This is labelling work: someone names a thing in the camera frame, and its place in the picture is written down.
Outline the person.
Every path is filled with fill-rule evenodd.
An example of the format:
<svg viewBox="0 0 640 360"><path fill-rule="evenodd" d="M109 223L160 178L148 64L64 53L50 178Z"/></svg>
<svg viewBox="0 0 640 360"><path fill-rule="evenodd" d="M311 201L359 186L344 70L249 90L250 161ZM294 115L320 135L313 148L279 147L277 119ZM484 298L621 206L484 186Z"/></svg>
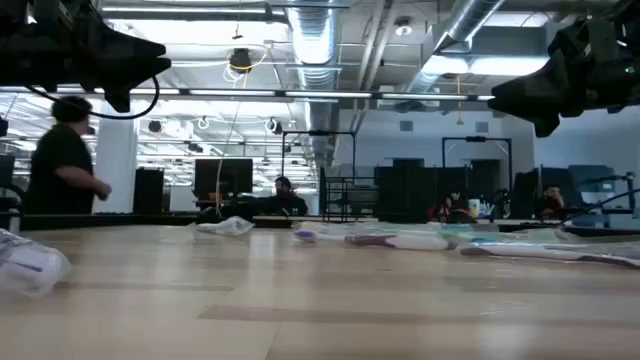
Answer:
<svg viewBox="0 0 640 360"><path fill-rule="evenodd" d="M460 192L446 193L441 202L428 213L428 220L444 224L472 224L475 218L471 210L462 202Z"/></svg>
<svg viewBox="0 0 640 360"><path fill-rule="evenodd" d="M111 187L94 175L82 136L89 130L91 104L66 96L51 107L55 124L38 141L31 157L24 209L33 215L87 215L96 198L106 200Z"/></svg>
<svg viewBox="0 0 640 360"><path fill-rule="evenodd" d="M555 184L547 185L534 205L534 215L537 219L561 220L566 217L565 203L560 187Z"/></svg>
<svg viewBox="0 0 640 360"><path fill-rule="evenodd" d="M258 213L262 215L304 216L308 214L308 206L299 197L290 180L285 176L275 179L276 194L259 201Z"/></svg>

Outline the purple toothbrush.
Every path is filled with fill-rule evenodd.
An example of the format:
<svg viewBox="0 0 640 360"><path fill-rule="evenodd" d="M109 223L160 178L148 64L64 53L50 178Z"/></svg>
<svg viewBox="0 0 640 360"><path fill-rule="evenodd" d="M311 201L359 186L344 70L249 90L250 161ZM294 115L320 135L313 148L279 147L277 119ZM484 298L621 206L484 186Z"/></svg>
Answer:
<svg viewBox="0 0 640 360"><path fill-rule="evenodd" d="M0 229L0 290L42 297L70 268L67 257L57 249Z"/></svg>
<svg viewBox="0 0 640 360"><path fill-rule="evenodd" d="M613 244L518 244L471 243L460 246L466 256L539 258L565 262L590 262L640 269L640 245Z"/></svg>

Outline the white square pillar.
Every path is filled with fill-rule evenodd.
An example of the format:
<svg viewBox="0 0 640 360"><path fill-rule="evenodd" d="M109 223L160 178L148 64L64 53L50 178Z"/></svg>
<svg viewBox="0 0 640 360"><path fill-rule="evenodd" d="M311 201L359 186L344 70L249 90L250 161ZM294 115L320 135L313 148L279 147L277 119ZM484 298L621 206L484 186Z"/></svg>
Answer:
<svg viewBox="0 0 640 360"><path fill-rule="evenodd" d="M94 213L132 212L138 135L138 119L99 119L94 172L112 191L106 200L94 203Z"/></svg>

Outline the crumpled clear plastic wrapper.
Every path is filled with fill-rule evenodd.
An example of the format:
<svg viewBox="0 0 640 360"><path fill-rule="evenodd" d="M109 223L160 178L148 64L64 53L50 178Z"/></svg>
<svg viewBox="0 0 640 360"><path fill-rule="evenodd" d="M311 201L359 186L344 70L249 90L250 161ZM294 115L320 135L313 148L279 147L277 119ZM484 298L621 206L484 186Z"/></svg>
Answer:
<svg viewBox="0 0 640 360"><path fill-rule="evenodd" d="M201 233L221 236L241 236L254 228L255 224L241 217L233 216L218 223L201 223L195 230Z"/></svg>

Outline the blue storage boxes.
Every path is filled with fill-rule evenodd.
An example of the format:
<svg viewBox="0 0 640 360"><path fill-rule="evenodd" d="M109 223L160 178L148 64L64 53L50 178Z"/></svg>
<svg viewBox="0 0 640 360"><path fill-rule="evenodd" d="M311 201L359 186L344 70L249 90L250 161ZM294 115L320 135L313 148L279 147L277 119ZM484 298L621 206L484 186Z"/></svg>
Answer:
<svg viewBox="0 0 640 360"><path fill-rule="evenodd" d="M618 174L604 165L570 165L569 174L581 202L567 221L575 226L611 228L614 216L640 219L640 188L636 173Z"/></svg>

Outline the silver ribbed ceiling duct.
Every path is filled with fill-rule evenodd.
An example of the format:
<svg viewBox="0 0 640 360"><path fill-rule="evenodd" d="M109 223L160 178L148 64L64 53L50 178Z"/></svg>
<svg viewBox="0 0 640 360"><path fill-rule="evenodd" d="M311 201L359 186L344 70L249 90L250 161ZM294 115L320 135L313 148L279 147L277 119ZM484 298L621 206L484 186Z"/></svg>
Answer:
<svg viewBox="0 0 640 360"><path fill-rule="evenodd" d="M334 0L299 0L286 10L291 26L291 42L299 85L302 90L325 92L336 89L337 10ZM337 129L337 103L333 99L314 98L304 105L309 131L333 132Z"/></svg>

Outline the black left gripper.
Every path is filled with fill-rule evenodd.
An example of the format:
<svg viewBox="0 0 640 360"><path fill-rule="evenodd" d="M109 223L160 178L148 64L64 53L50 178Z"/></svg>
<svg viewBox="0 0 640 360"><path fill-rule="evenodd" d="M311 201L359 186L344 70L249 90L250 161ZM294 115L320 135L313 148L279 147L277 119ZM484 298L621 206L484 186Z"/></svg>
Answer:
<svg viewBox="0 0 640 360"><path fill-rule="evenodd" d="M130 110L130 91L171 67L162 44L132 36L104 23L91 0L27 0L34 27L52 43L62 80L38 80L27 89L47 97L63 83L105 91L114 110Z"/></svg>

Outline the black partition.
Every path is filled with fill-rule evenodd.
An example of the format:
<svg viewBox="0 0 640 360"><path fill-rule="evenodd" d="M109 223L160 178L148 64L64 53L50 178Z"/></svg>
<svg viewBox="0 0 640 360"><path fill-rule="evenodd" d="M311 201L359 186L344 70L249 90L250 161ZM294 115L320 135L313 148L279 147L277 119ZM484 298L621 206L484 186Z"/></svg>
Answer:
<svg viewBox="0 0 640 360"><path fill-rule="evenodd" d="M377 167L375 184L379 189L375 215L381 221L396 223L426 223L431 208L442 200L435 189L435 170L411 160L403 165ZM468 207L468 198L462 202Z"/></svg>

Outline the long strip light bar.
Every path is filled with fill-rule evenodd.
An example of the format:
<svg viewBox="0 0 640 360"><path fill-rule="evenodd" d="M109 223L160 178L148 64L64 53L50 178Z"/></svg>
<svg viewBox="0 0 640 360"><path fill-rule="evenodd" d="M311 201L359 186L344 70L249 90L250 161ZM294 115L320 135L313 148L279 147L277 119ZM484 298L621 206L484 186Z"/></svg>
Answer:
<svg viewBox="0 0 640 360"><path fill-rule="evenodd" d="M60 87L51 94L100 95L105 91L97 88L93 92L85 92L78 87ZM0 87L0 93L29 93L24 87ZM156 90L150 88L133 89L133 96L154 96ZM363 92L363 91L322 91L322 90L256 90L256 89L173 89L161 88L160 96L195 96L195 97L248 97L248 98L303 98L303 99L373 99L392 101L461 101L486 102L494 98L491 95L449 94L449 93L397 93L397 92Z"/></svg>

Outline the black chair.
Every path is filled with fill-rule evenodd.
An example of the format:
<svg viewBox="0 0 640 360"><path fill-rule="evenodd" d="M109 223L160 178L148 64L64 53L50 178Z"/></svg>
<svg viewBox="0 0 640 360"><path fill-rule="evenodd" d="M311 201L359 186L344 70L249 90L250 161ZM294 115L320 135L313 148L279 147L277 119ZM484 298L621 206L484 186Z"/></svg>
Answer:
<svg viewBox="0 0 640 360"><path fill-rule="evenodd" d="M24 217L24 190L13 183L15 157L0 154L0 228L13 233L20 231Z"/></svg>

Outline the black ceiling device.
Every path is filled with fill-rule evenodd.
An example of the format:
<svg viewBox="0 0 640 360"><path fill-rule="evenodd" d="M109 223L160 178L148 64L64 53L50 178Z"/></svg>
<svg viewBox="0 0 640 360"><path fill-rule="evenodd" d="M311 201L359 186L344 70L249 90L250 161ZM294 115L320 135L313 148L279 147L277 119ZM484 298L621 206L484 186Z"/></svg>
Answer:
<svg viewBox="0 0 640 360"><path fill-rule="evenodd" d="M231 77L249 74L254 67L263 63L270 52L270 49L265 46L257 47L257 50L262 51L262 56L258 60L253 60L249 48L235 48L228 57L226 72Z"/></svg>

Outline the black background monitor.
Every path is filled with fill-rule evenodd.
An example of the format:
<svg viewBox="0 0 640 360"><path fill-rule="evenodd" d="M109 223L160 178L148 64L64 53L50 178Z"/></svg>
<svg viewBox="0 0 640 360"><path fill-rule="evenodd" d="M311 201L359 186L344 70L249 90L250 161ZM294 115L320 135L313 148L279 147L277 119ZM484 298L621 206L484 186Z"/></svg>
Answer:
<svg viewBox="0 0 640 360"><path fill-rule="evenodd" d="M194 170L194 192L199 200L209 200L210 194L240 195L253 191L250 158L197 159Z"/></svg>

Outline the black station frame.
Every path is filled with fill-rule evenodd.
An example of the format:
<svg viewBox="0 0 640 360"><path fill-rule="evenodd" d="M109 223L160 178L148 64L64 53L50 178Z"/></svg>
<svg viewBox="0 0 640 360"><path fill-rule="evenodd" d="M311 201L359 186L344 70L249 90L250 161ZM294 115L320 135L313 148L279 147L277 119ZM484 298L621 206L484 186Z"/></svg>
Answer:
<svg viewBox="0 0 640 360"><path fill-rule="evenodd" d="M448 167L447 156L453 147L448 141L466 143L493 143L507 156L506 182L501 183L501 166L492 165L495 159L472 159L471 164L458 167ZM435 189L437 196L444 199L451 193L458 193L463 200L468 198L486 198L492 200L494 193L500 189L512 189L513 159L512 140L510 138L494 138L485 136L444 137L441 139L441 167L435 170Z"/></svg>
<svg viewBox="0 0 640 360"><path fill-rule="evenodd" d="M284 170L284 161L286 154L289 152L288 147L292 146L295 143L295 140L292 140L290 143L287 142L286 137L289 134L298 135L307 135L309 138L312 137L328 137L334 138L340 135L347 135L352 138L352 159L351 159L351 171L352 174L356 174L356 133L353 131L334 131L334 130L285 130L281 134L281 174L285 173ZM325 153L324 160L325 162L319 166L320 175L319 175L319 214L322 216L324 220L329 220L331 218L331 185L330 182L333 180L338 180L338 177L328 177L326 175L326 169L329 167L328 162L329 156Z"/></svg>

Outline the black aluminium table frame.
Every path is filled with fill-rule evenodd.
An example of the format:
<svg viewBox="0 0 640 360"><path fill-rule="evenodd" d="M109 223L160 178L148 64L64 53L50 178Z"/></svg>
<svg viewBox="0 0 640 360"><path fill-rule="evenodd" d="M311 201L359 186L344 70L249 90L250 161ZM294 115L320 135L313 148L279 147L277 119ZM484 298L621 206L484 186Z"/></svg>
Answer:
<svg viewBox="0 0 640 360"><path fill-rule="evenodd" d="M294 222L325 223L322 216L285 217L278 215L258 215L251 219L258 228L288 228ZM25 215L20 223L20 229L25 231L72 229L108 226L186 226L200 223L197 215L135 215L135 214L96 214L96 215ZM501 232L515 232L534 228L552 228L553 222L534 222L533 220L480 219L478 225L496 225ZM581 237L640 235L640 229L610 229L589 228L566 224L564 230Z"/></svg>

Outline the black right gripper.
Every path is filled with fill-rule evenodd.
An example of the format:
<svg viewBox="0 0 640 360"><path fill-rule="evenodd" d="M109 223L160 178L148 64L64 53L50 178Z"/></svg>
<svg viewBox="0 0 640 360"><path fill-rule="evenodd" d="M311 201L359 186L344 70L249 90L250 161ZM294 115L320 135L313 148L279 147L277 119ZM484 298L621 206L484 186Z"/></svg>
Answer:
<svg viewBox="0 0 640 360"><path fill-rule="evenodd" d="M619 55L615 25L610 18L578 20L556 32L548 53L542 68L493 87L494 98L487 102L492 110L533 120L539 138L551 135L561 114L578 116L596 98L604 67Z"/></svg>

